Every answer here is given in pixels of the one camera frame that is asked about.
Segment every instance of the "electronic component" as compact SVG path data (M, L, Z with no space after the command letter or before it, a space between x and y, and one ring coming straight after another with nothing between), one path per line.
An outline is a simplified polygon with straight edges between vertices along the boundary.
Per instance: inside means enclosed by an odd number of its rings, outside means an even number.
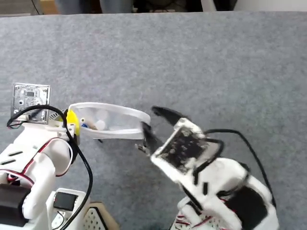
M59 210L73 211L77 197L74 194L57 192L53 207Z
M24 199L31 189L0 184L0 224L22 227L26 220L22 213Z
M208 143L204 137L203 134L194 133L189 127L183 126L176 131L158 157L186 173L190 169L189 162L197 161L207 149Z
M14 83L11 116L32 105L49 104L50 89L50 85ZM29 111L24 115L28 116L29 123L48 124L47 109Z

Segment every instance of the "black plastic part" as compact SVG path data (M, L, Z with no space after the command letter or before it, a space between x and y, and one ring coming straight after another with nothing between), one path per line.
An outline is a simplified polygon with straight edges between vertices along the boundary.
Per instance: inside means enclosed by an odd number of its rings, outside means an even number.
M58 192L54 199L53 207L60 210L73 211L77 197L74 194Z
M157 116L163 117L172 126L174 126L180 118L184 117L188 119L187 116L181 114L180 112L165 107L153 106L152 111Z
M23 227L22 206L31 189L9 184L0 184L0 224Z
M216 160L216 158L220 157L223 150L224 150L224 142L221 140L217 140L217 139L212 139L212 138L206 138L206 141L211 142L211 143L216 143L219 144L219 148L216 151L216 153L214 154L214 156L206 161L204 164L202 164L200 167L196 168L193 171L193 176L194 176L194 184L197 185L198 184L198 177L199 177L199 173L204 170L208 165L210 165L213 161Z
M242 229L244 230L254 229L268 215L261 196L246 186L237 191L225 204L242 221Z
M182 189L184 191L184 193L190 198L190 200L192 201L192 203L195 205L195 207L201 211L202 207L200 205L200 203L197 201L197 199L184 187L182 186Z
M189 202L187 203L187 205L190 205L190 206L194 209L195 213L196 213L198 216L201 215L200 210L195 206L195 204L194 204L192 201L189 201Z
M207 195L207 194L208 194L208 183L207 183L207 182L204 182L204 183L202 184L202 193L203 193L204 195Z
M152 128L145 122L142 122L143 134L146 142L146 147L149 149L150 154L153 154L159 147L163 145L163 142L155 136L152 132Z

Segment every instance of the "wooden board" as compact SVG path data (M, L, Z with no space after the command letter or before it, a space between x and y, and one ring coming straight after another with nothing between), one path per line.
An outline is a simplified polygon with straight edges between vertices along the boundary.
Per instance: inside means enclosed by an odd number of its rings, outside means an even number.
M40 0L40 4L44 14L58 14L54 0Z

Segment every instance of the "black cable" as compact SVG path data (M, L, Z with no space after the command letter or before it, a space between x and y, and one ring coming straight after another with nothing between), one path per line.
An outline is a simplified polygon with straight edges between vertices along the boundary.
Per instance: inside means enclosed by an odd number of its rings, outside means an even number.
M71 136L71 133L69 132L68 128L67 128L67 119L64 115L64 113L62 113L62 111L60 111L59 109L51 106L51 105L47 105L47 104L40 104L40 105L33 105L30 107L25 108L24 110L19 111L18 113L14 114L9 121L7 122L7 127L10 127L11 123L16 120L19 116L21 116L22 114L28 112L28 111L32 111L35 109L48 109L51 110L53 112L56 112L60 115L60 117L63 120L63 127L66 128L66 134L70 140L70 142L75 146L75 148L77 149L79 156L81 157L86 170L88 172L88 177L89 177L89 183L88 183L88 187L84 196L83 201L81 202L80 206L78 207L78 209L76 210L76 212L74 214L72 214L72 216L66 221L66 223L64 224L64 226L60 229L60 230L65 230L70 224L71 222L76 218L76 216L80 213L80 211L82 210L82 208L85 206L86 201L88 200L92 187L93 187L93 172L91 169L91 166L89 165L89 163L87 162L85 156L83 155L82 151L80 150L78 144L76 143L76 141L74 140L74 138Z
M204 131L205 135L206 134L210 134L210 133L234 133L234 134L237 134L237 135L239 135L241 137L241 139L244 141L244 143L247 145L247 147L249 148L250 152L254 156L254 158L256 160L256 163L258 164L258 166L260 168L260 171L262 173L264 182L265 182L265 184L267 185L269 191L272 194L272 203L273 203L274 207L276 208L276 201L275 201L275 197L274 197L274 194L273 194L273 191L272 191L272 187L271 187L270 182L268 180L268 176L267 176L267 174L266 174L266 172L264 170L264 167L263 167L260 159L258 158L256 152L252 148L252 146L249 143L249 141L245 138L245 136L242 133L240 133L239 131L233 130L233 129L209 129L209 130Z
M62 219L62 223L61 223L58 227L56 227L56 228L54 228L54 229L52 229L52 230L57 230L57 229L59 229L59 228L62 226L62 224L64 223L64 221L65 221L65 217L63 216L63 214L60 213L59 211L58 211L58 214L63 218L63 219Z
M224 142L221 140L217 140L217 139L212 139L212 138L205 138L205 141L207 142L211 142L211 143L216 143L219 145L218 150L216 151L216 153L211 157L211 159L207 160L204 164L202 164L201 166L199 166L198 168L196 168L193 171L193 176L194 176L194 184L197 185L198 184L198 176L199 173L204 170L209 164L211 164L213 161L216 160L216 158L220 157L223 149L224 149Z
M33 0L31 0L31 2L32 2L32 5L34 6L34 8L35 8L35 10L36 10L37 14L38 14L38 15L40 15L40 13L39 13L39 11L38 11L38 9L37 9L37 7L36 7L36 5L35 5L34 1L33 1Z

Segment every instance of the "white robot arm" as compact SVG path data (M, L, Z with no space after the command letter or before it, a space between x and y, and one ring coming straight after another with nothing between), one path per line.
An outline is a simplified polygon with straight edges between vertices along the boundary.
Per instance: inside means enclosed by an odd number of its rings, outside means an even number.
M53 110L63 122L17 124L24 131L0 154L0 230L51 230L54 212L62 220L55 223L56 229L79 229L89 208L92 171L78 147L75 123L67 124L66 116L49 105L30 106L21 112L37 109ZM11 123L19 115L8 121L8 127L14 128ZM53 192L56 177L67 172L77 153L89 172L88 191Z
M186 193L178 208L191 228L215 229L203 224L208 219L204 216L218 219L223 226L219 229L225 230L279 228L270 190L250 175L245 164L220 157L222 141L209 138L176 111L156 106L153 111L175 131L163 143L143 124L150 159Z

